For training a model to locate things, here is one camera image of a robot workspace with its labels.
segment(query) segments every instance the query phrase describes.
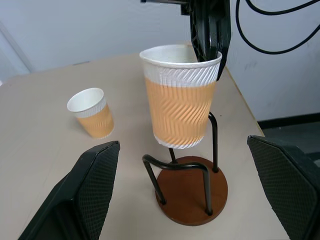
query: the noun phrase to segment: cup rim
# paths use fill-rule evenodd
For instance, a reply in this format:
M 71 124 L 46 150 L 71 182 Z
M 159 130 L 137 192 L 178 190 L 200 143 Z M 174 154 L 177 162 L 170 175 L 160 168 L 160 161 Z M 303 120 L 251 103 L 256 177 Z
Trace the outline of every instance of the cup rim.
M 90 106 L 88 106 L 88 107 L 86 107 L 86 108 L 84 108 L 84 109 L 78 110 L 78 111 L 74 111 L 74 110 L 71 109 L 72 101 L 74 101 L 77 96 L 82 95 L 82 94 L 84 94 L 84 93 L 86 93 L 86 92 L 88 92 L 88 91 L 92 91 L 92 90 L 96 90 L 96 91 L 99 91 L 99 92 L 101 93 L 101 97 L 99 98 L 99 100 L 98 100 L 96 103 L 91 104 Z M 81 113 L 81 112 L 87 111 L 87 110 L 95 107 L 96 105 L 98 105 L 98 104 L 102 101 L 102 99 L 104 98 L 104 96 L 105 96 L 105 93 L 104 93 L 104 91 L 103 91 L 101 88 L 98 88 L 98 87 L 87 88 L 87 89 L 82 90 L 82 91 L 76 93 L 75 95 L 73 95 L 73 96 L 69 99 L 69 101 L 67 102 L 66 108 L 67 108 L 70 112 L 72 112 L 72 113 Z
M 187 63 L 182 63 L 182 62 L 168 62 L 168 61 L 160 61 L 156 60 L 151 57 L 147 57 L 146 54 L 151 52 L 151 51 L 156 51 L 156 50 L 164 50 L 167 48 L 192 48 L 191 45 L 189 44 L 170 44 L 170 45 L 161 45 L 161 46 L 155 46 L 146 50 L 143 50 L 140 52 L 139 56 L 142 60 L 151 63 L 153 65 L 165 67 L 165 68 L 174 68 L 174 69 L 200 69 L 200 68 L 206 68 L 210 67 L 213 65 L 216 65 L 221 62 L 222 59 L 222 53 L 218 51 L 218 57 L 216 59 L 210 60 L 210 61 L 202 61 L 202 62 L 187 62 Z

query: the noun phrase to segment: beige table surface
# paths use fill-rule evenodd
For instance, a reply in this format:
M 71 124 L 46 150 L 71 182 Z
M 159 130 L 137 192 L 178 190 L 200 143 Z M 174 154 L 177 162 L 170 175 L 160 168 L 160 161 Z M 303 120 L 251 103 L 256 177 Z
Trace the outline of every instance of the beige table surface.
M 104 90 L 113 113 L 115 128 L 106 139 L 92 139 L 67 110 L 70 97 L 91 87 Z M 101 240 L 289 239 L 265 197 L 247 146 L 248 135 L 262 132 L 227 69 L 211 111 L 218 123 L 218 165 L 227 179 L 228 199 L 213 221 L 183 226 L 160 210 L 141 160 L 150 154 L 169 161 L 170 154 L 153 136 L 138 54 L 10 79 L 0 87 L 1 239 L 17 239 L 78 157 L 111 140 L 119 140 L 121 150 Z M 211 160 L 209 123 L 199 145 L 175 153 Z

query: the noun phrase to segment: brown wooden base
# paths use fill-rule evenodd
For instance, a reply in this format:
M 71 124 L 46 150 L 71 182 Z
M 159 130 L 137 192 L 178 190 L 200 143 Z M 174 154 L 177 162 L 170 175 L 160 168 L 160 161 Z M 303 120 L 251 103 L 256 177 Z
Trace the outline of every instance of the brown wooden base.
M 224 209 L 228 185 L 223 172 L 212 171 L 213 163 L 198 156 L 185 156 L 177 159 L 179 164 L 198 162 L 210 169 L 211 204 L 213 214 L 205 213 L 205 187 L 203 173 L 199 169 L 162 170 L 157 178 L 166 204 L 162 205 L 156 195 L 156 200 L 165 215 L 178 224 L 188 226 L 203 225 L 216 218 Z

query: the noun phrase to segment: black metal wire stand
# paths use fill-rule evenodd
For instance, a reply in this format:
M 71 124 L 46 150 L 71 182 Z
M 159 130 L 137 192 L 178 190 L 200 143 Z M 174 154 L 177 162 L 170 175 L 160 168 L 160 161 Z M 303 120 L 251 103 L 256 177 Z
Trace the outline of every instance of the black metal wire stand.
M 212 171 L 214 173 L 218 173 L 218 124 L 215 116 L 210 112 L 208 116 L 211 125 L 212 125 L 212 157 L 213 157 L 213 168 Z M 202 170 L 203 175 L 203 184 L 204 184 L 204 194 L 205 194 L 205 212 L 207 215 L 211 216 L 213 214 L 212 205 L 211 205 L 211 190 L 210 190 L 210 174 L 209 169 L 207 166 L 200 162 L 189 162 L 189 163 L 178 163 L 175 157 L 174 150 L 169 148 L 170 156 L 171 156 L 171 163 L 165 163 L 159 161 L 152 156 L 145 154 L 142 157 L 142 161 L 144 166 L 149 174 L 151 182 L 154 186 L 155 192 L 160 199 L 160 203 L 165 205 L 167 203 L 156 176 L 151 168 L 151 165 L 156 166 L 160 169 L 171 170 L 171 171 L 178 171 L 178 170 L 190 170 L 190 169 L 200 169 Z

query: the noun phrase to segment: small paper cup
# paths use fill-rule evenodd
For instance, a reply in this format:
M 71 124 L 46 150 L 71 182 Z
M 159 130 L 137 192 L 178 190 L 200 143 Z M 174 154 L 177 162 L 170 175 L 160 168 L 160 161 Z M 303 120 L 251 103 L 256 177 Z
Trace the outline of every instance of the small paper cup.
M 221 52 L 198 62 L 191 45 L 165 45 L 140 53 L 153 134 L 168 148 L 185 149 L 204 137 Z
M 112 114 L 104 91 L 100 88 L 88 88 L 78 92 L 70 98 L 66 107 L 95 139 L 107 137 L 114 129 Z

